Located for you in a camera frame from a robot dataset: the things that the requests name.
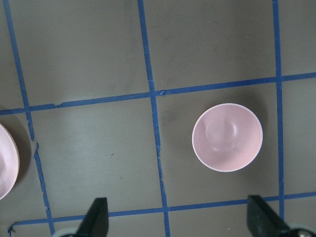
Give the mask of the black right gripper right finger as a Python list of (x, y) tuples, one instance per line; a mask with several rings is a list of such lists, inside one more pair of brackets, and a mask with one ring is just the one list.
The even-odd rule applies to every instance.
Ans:
[(253, 237), (288, 237), (291, 231), (259, 195), (247, 198), (246, 223)]

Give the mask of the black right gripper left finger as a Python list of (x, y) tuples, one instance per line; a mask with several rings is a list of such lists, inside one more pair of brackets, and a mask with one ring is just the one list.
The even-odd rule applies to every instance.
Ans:
[(109, 214), (106, 197), (96, 198), (75, 233), (76, 237), (106, 237)]

